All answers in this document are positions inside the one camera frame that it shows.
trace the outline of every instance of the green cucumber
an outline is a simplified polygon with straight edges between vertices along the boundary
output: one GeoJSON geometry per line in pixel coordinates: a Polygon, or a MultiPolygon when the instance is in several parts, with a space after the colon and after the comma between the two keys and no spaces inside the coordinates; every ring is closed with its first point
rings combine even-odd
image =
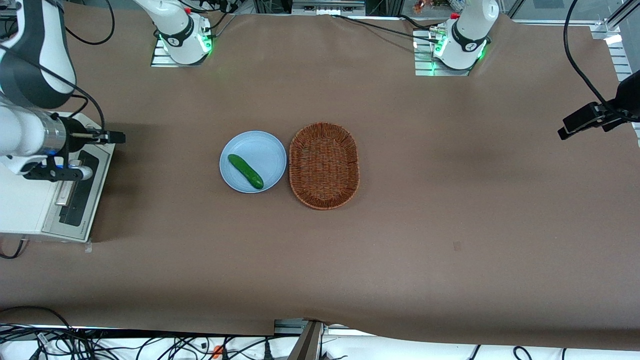
{"type": "Polygon", "coordinates": [[[255,172],[255,170],[252,169],[244,159],[236,154],[229,154],[227,158],[229,159],[231,165],[238,169],[238,171],[240,171],[240,174],[244,175],[244,177],[249,180],[251,186],[258,190],[261,190],[264,187],[264,183],[262,182],[262,178],[260,177],[260,175],[258,175],[258,173],[255,172]]]}

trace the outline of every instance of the plate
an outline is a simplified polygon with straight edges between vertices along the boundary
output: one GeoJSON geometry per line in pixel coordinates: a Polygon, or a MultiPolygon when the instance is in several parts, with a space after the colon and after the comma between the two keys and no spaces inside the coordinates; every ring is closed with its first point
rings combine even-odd
{"type": "Polygon", "coordinates": [[[287,152],[275,136],[264,131],[247,131],[229,141],[220,155],[220,174],[234,190],[259,193],[280,180],[287,168],[287,152]],[[227,156],[236,154],[246,161],[262,178],[264,187],[254,188],[249,180],[229,162],[227,156]]]}

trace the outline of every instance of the cable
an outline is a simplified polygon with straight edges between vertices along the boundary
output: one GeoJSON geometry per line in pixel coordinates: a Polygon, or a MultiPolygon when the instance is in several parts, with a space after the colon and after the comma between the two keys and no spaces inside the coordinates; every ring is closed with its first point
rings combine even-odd
{"type": "Polygon", "coordinates": [[[239,354],[242,354],[245,350],[254,347],[255,345],[260,345],[261,343],[265,342],[265,341],[269,341],[269,340],[273,340],[273,339],[278,339],[278,338],[284,338],[285,336],[270,336],[268,338],[264,338],[260,341],[256,341],[255,343],[248,345],[247,347],[245,347],[242,350],[239,350],[238,352],[236,352],[235,354],[229,356],[229,360],[233,359],[235,356],[238,356],[239,354]]]}
{"type": "Polygon", "coordinates": [[[345,20],[349,20],[349,21],[353,21],[356,22],[358,24],[362,24],[362,25],[366,25],[366,26],[370,26],[372,28],[376,28],[376,29],[380,29],[380,30],[384,30],[384,31],[388,31],[390,33],[394,33],[394,34],[398,34],[398,35],[402,35],[405,37],[410,37],[410,38],[417,38],[417,39],[421,39],[421,40],[425,40],[428,42],[432,42],[434,44],[437,44],[438,41],[434,38],[426,38],[426,37],[417,37],[415,35],[411,35],[411,34],[407,34],[407,33],[403,33],[402,31],[396,31],[396,30],[392,30],[392,29],[387,29],[387,28],[383,28],[382,26],[378,26],[378,25],[374,25],[374,24],[369,24],[368,22],[364,22],[364,21],[360,21],[360,20],[356,20],[356,19],[352,19],[350,17],[346,17],[346,16],[342,16],[342,15],[332,15],[333,17],[339,17],[340,19],[345,19],[345,20]]]}
{"type": "Polygon", "coordinates": [[[31,61],[30,59],[25,58],[22,54],[18,53],[17,51],[10,49],[6,46],[4,46],[2,43],[0,43],[0,49],[6,51],[7,53],[10,53],[11,55],[14,55],[15,57],[19,58],[20,60],[26,62],[27,64],[36,67],[46,73],[48,73],[49,75],[53,76],[54,78],[62,81],[64,84],[71,86],[74,90],[78,91],[80,94],[83,94],[84,96],[86,96],[87,99],[89,99],[89,101],[91,101],[91,103],[95,106],[95,109],[98,111],[98,115],[100,116],[100,127],[101,127],[101,133],[105,134],[106,130],[105,130],[105,120],[104,120],[104,114],[102,112],[102,108],[100,107],[100,105],[98,104],[98,102],[91,96],[89,95],[88,92],[82,90],[80,88],[80,86],[77,86],[73,83],[71,83],[69,80],[63,78],[62,76],[56,74],[55,72],[47,69],[46,67],[40,65],[39,63],[35,63],[33,61],[31,61]]]}
{"type": "Polygon", "coordinates": [[[71,35],[74,38],[80,40],[81,42],[84,42],[87,45],[102,45],[105,42],[109,41],[109,39],[113,36],[113,32],[116,29],[116,17],[113,14],[113,8],[111,7],[111,3],[109,2],[109,0],[105,0],[105,1],[107,2],[107,6],[109,7],[109,13],[111,13],[111,31],[109,32],[109,35],[107,35],[107,37],[104,38],[104,40],[100,40],[100,41],[97,41],[97,42],[87,41],[87,40],[77,36],[76,34],[74,34],[73,31],[69,30],[69,28],[65,26],[65,29],[67,29],[67,33],[69,33],[69,35],[71,35]]]}
{"type": "Polygon", "coordinates": [[[411,25],[415,26],[416,28],[422,29],[422,30],[428,30],[430,28],[430,26],[424,26],[424,25],[420,25],[417,22],[415,22],[412,18],[410,18],[407,15],[403,15],[400,14],[398,15],[399,18],[407,20],[408,22],[411,22],[411,25]]]}
{"type": "Polygon", "coordinates": [[[476,355],[478,355],[478,350],[480,350],[480,346],[482,345],[476,345],[476,348],[474,349],[473,353],[471,353],[469,360],[475,360],[476,355]]]}
{"type": "Polygon", "coordinates": [[[73,113],[71,113],[71,115],[69,115],[70,118],[75,117],[76,115],[78,115],[80,113],[80,111],[83,111],[84,108],[87,106],[87,104],[89,104],[89,99],[87,99],[86,96],[71,94],[71,97],[75,97],[75,98],[78,98],[78,99],[84,99],[84,104],[82,104],[82,106],[80,106],[80,108],[78,110],[76,110],[73,113]]]}
{"type": "Polygon", "coordinates": [[[513,357],[515,357],[518,360],[525,360],[525,359],[522,359],[520,356],[518,356],[518,350],[524,351],[524,353],[527,354],[527,357],[529,358],[529,360],[533,360],[531,358],[531,354],[524,347],[515,347],[515,348],[513,348],[513,357]]]}
{"type": "Polygon", "coordinates": [[[7,259],[7,260],[13,260],[17,258],[18,256],[20,256],[20,251],[22,250],[23,245],[24,245],[24,239],[20,239],[20,243],[18,244],[18,249],[15,251],[15,253],[13,253],[13,255],[9,256],[9,255],[0,254],[0,258],[7,259]]]}
{"type": "Polygon", "coordinates": [[[569,50],[569,36],[568,36],[568,33],[569,33],[569,20],[571,19],[571,14],[573,13],[573,9],[575,8],[575,5],[577,3],[578,3],[578,0],[573,0],[573,2],[571,3],[571,6],[569,6],[569,10],[566,13],[566,19],[564,20],[564,28],[563,28],[564,53],[566,54],[566,57],[569,60],[569,63],[571,63],[571,66],[573,67],[573,69],[582,78],[584,83],[587,84],[587,87],[591,90],[591,92],[593,92],[593,94],[596,95],[596,97],[602,103],[602,106],[604,106],[605,109],[607,109],[613,115],[619,117],[622,120],[626,120],[626,121],[630,121],[630,122],[640,122],[640,119],[634,118],[634,117],[628,117],[628,116],[620,113],[616,109],[614,109],[613,106],[611,106],[604,99],[604,97],[602,96],[602,94],[600,94],[598,89],[596,89],[596,87],[593,86],[593,84],[591,83],[589,78],[587,78],[587,75],[585,75],[584,72],[582,70],[580,70],[580,67],[578,67],[578,64],[573,59],[573,56],[571,55],[571,51],[569,50]]]}
{"type": "Polygon", "coordinates": [[[8,28],[8,29],[6,28],[6,25],[7,25],[7,23],[8,23],[9,21],[11,21],[11,20],[8,20],[8,21],[5,21],[5,22],[4,22],[4,34],[0,35],[0,40],[2,40],[2,39],[6,39],[6,38],[10,38],[13,34],[15,34],[15,33],[17,33],[17,32],[18,32],[18,27],[17,27],[17,26],[16,26],[16,28],[15,28],[15,29],[13,28],[13,26],[14,26],[14,25],[17,25],[17,24],[18,24],[18,22],[17,22],[17,21],[13,21],[13,22],[11,23],[11,25],[9,26],[9,28],[8,28]]]}
{"type": "Polygon", "coordinates": [[[220,25],[220,23],[222,22],[222,20],[225,18],[225,16],[227,16],[228,13],[224,13],[222,14],[222,16],[220,17],[220,19],[218,19],[218,22],[213,25],[213,26],[209,26],[208,28],[206,28],[206,31],[209,31],[211,29],[215,29],[216,27],[218,27],[218,25],[220,25]]]}
{"type": "Polygon", "coordinates": [[[209,12],[223,12],[226,13],[225,11],[223,11],[222,9],[202,9],[202,8],[194,8],[193,6],[185,3],[183,0],[178,0],[180,1],[181,4],[183,4],[184,6],[188,7],[189,9],[191,9],[193,12],[195,13],[209,13],[209,12]]]}
{"type": "Polygon", "coordinates": [[[229,24],[231,24],[231,22],[237,17],[237,15],[233,15],[233,17],[227,21],[227,23],[222,27],[222,29],[220,29],[220,31],[217,34],[214,34],[213,37],[217,38],[220,35],[222,35],[222,32],[227,28],[227,26],[229,26],[229,24]]]}

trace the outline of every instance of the oval woven basket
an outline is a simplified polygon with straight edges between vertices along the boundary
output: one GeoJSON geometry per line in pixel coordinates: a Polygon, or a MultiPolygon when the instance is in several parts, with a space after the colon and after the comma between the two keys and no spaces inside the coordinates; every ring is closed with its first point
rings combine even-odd
{"type": "Polygon", "coordinates": [[[289,180],[296,197],[311,208],[329,210],[347,203],[360,186],[351,134],[329,122],[298,131],[289,147],[289,180]]]}

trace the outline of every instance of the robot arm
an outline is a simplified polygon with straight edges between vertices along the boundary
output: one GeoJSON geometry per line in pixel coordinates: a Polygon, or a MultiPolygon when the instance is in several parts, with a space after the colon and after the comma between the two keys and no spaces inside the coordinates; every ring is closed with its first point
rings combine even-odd
{"type": "Polygon", "coordinates": [[[133,0],[151,17],[167,53],[180,64],[197,64],[212,49],[209,19],[177,0],[133,0]]]}
{"type": "Polygon", "coordinates": [[[75,90],[62,5],[60,0],[22,0],[16,10],[19,30],[0,49],[0,163],[27,179],[88,179],[92,173],[70,164],[69,154],[86,144],[123,143],[124,134],[88,129],[76,119],[38,109],[61,106],[75,90]]]}
{"type": "Polygon", "coordinates": [[[444,23],[445,34],[433,54],[452,69],[470,68],[487,45],[486,36],[499,13],[495,0],[467,0],[460,18],[444,23]]]}
{"type": "MultiPolygon", "coordinates": [[[[75,84],[61,0],[19,1],[16,9],[18,32],[3,45],[75,84]]],[[[64,104],[74,89],[0,50],[0,91],[18,106],[53,109],[64,104]]]]}

